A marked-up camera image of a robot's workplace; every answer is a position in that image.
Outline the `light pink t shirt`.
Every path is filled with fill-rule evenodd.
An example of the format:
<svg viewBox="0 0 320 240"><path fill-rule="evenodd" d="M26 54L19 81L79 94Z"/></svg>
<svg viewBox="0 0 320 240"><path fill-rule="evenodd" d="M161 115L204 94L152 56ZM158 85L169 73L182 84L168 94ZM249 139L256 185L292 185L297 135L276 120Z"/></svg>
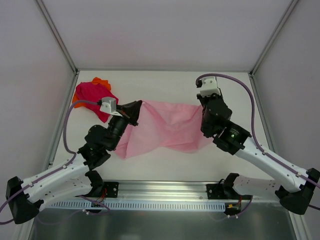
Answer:
<svg viewBox="0 0 320 240"><path fill-rule="evenodd" d="M128 125L115 153L128 159L165 147L194 153L212 140L201 132L202 107L185 103L143 101L138 125Z"/></svg>

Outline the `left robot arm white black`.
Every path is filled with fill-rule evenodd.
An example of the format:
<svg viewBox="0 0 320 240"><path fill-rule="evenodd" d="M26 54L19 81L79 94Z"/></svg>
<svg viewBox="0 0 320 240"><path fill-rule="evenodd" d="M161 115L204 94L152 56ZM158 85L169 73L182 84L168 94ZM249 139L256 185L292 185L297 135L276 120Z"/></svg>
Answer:
<svg viewBox="0 0 320 240"><path fill-rule="evenodd" d="M67 124L73 108L80 103L97 106L103 113L111 115L107 127L94 125L85 136L85 144L73 151L67 144ZM104 181L95 170L104 164L117 146L127 126L137 126L143 102L136 100L118 105L113 97L99 101L78 100L73 103L65 116L62 136L65 150L71 154L60 164L32 177L20 179L15 176L8 180L6 201L0 207L9 206L12 222L19 225L35 218L42 210L61 200L71 197L99 196Z"/></svg>

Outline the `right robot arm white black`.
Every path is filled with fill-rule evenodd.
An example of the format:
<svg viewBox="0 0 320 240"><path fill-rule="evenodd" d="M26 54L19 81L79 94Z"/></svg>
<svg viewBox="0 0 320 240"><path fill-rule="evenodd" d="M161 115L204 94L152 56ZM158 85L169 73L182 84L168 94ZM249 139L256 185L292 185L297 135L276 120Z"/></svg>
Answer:
<svg viewBox="0 0 320 240"><path fill-rule="evenodd" d="M249 131L230 120L232 111L222 96L213 93L210 96L197 94L196 97L203 108L200 127L203 135L212 138L220 150L248 161L272 177L265 180L230 173L222 184L222 194L228 199L250 195L279 201L286 210L304 215L320 172L297 167L256 143Z"/></svg>

